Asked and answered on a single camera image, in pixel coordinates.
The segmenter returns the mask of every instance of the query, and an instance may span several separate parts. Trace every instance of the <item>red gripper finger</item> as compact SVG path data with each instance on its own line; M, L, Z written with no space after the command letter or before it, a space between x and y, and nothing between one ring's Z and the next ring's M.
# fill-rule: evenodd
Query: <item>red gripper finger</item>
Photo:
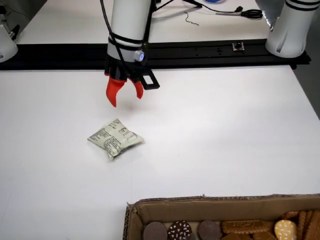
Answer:
M117 106L117 93L125 85L127 80L115 80L109 78L108 86L106 87L106 97L109 99L112 106Z
M137 98L141 99L144 94L144 87L142 86L140 81L134 82L131 80L131 82L133 83L133 85L135 87Z

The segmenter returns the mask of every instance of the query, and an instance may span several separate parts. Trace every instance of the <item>wire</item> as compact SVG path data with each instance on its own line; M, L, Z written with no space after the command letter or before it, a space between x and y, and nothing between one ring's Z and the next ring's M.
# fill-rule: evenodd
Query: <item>wire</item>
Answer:
M16 14L20 14L20 15L23 15L23 16L27 17L27 15L23 14L22 12L15 11L15 10L13 10L12 8L8 7L7 5L4 5L4 6L5 6L6 8L8 8L11 12L14 12L14 13L16 13Z
M166 3L164 3L163 5L161 5L160 7L158 7L158 8L156 9L156 11L158 11L159 9L162 9L164 6L168 5L169 3L172 3L173 1L174 1L174 0L170 0L170 1L166 2ZM212 8L210 8L210 7L202 4L202 3L200 3L200 2L197 2L197 1L195 1L195 0L193 0L192 2L193 2L195 5L202 6L202 7L206 8L206 9L208 9L208 10L210 10L210 11L213 11L213 12L216 12L216 13L226 13L226 14L230 14L230 13L234 13L234 12L241 12L242 9L243 9L241 6L239 6L239 7L236 9L236 11L219 11L219 10L212 9Z
M169 3L173 2L173 1L174 1L174 0L170 0L170 1L166 2L166 3L164 3L163 5L161 5L160 7L158 7L158 8L156 9L156 11L158 11L159 9L162 9L164 6L168 5Z
M5 8L9 9L11 12L14 12L14 13L16 13L16 14L20 14L20 15L23 15L23 16L27 17L27 15L23 14L22 12L13 10L11 7L9 7L8 5L6 5L3 1L0 1L0 3L1 3Z
M100 3L101 3L102 14L103 14L103 18L104 18L106 27L108 28L109 34L110 34L110 36L111 36L111 38L112 38L112 40L114 42L114 46L115 46L116 51L117 51L117 53L118 53L118 55L120 57L120 60L121 60L121 63L123 65L123 67L124 67L125 73L129 78L131 76L131 70L127 67L126 62L124 60L124 56L122 55L121 50L120 50L120 48L119 48L119 46L117 44L116 37L115 37L114 33L112 32L111 26L110 26L109 21L108 21L104 0L100 0Z
M216 12L216 13L231 14L231 13L234 13L234 12L239 12L238 9L240 9L240 8L241 8L241 11L242 11L242 9L243 9L242 6L238 6L235 11L219 11L219 10L212 9L212 8L210 8L210 7L202 4L202 3L200 3L200 4L202 5L202 7L206 8L206 9L209 9L210 11L213 11L213 12Z
M195 23L195 22L192 22L192 21L188 21L189 14L188 14L186 11L184 11L184 13L186 14L186 19L185 19L185 21L186 21L187 23L190 23L190 24L193 24L193 25L197 25L197 26L199 26L199 24L198 24L198 23Z

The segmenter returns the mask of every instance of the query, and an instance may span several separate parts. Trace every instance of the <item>black metal rail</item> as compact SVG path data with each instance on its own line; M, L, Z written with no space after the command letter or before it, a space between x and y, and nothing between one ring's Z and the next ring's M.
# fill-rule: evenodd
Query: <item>black metal rail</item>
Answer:
M244 51L233 43L243 42ZM265 48L266 39L150 43L147 65L152 69L214 68L309 64L306 52L280 58ZM21 44L0 70L104 70L107 44Z

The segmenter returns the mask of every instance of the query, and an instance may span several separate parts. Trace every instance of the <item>snack packet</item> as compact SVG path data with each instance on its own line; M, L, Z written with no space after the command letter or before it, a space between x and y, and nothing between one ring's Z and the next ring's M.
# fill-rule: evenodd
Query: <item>snack packet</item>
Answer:
M143 138L129 131L118 118L103 125L88 140L107 151L110 160L113 160L127 148L143 142Z

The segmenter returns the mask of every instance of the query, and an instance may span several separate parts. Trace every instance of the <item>scissors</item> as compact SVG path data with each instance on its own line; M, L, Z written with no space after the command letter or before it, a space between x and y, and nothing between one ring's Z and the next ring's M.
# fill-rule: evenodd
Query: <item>scissors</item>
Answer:
M259 20L263 18L262 11L259 9L250 9L247 11L240 12L216 12L216 15L226 15L226 16L240 16L251 20Z

